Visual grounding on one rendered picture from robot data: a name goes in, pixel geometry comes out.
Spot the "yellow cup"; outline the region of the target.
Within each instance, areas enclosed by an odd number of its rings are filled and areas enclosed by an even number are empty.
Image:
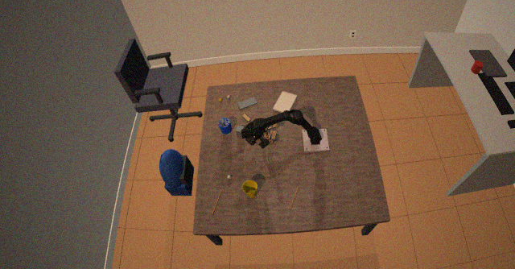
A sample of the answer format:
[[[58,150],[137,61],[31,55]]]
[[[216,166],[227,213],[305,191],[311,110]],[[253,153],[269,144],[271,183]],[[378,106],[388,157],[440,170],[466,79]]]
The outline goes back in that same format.
[[[258,185],[254,181],[248,180],[243,183],[242,190],[248,197],[254,198],[257,195]]]

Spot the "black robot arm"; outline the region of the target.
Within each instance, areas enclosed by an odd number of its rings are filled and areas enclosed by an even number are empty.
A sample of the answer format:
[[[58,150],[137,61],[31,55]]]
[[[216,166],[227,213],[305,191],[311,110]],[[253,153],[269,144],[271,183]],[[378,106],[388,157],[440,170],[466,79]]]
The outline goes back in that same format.
[[[292,118],[290,114],[293,114],[294,117]],[[268,126],[285,120],[303,127],[307,131],[308,138],[311,140],[311,145],[320,144],[320,140],[322,140],[322,138],[319,133],[319,129],[311,126],[304,119],[300,110],[285,110],[283,113],[276,114],[268,118],[256,118],[249,124],[248,129],[241,130],[242,138],[245,139],[248,144],[254,145],[256,143],[255,136],[260,137],[262,133],[266,132],[266,128]]]

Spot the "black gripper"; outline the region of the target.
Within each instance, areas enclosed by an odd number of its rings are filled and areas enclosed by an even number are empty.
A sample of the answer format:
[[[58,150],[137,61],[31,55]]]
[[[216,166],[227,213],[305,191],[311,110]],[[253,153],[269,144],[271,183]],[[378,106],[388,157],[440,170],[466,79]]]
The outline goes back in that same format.
[[[251,122],[250,122],[250,123],[251,123]],[[250,123],[249,123],[249,124],[250,124]],[[248,128],[249,128],[249,124],[245,126],[245,128],[246,128],[246,129],[248,129]],[[262,135],[263,135],[263,133],[262,133]],[[267,139],[264,139],[264,138],[262,137],[262,135],[261,135],[260,137],[256,137],[256,136],[255,136],[255,138],[256,138],[256,139],[260,139],[260,140],[262,141],[261,143],[259,143],[259,146],[263,149],[263,148],[265,148],[267,145],[269,145],[269,144],[270,144],[270,142],[269,142]]]

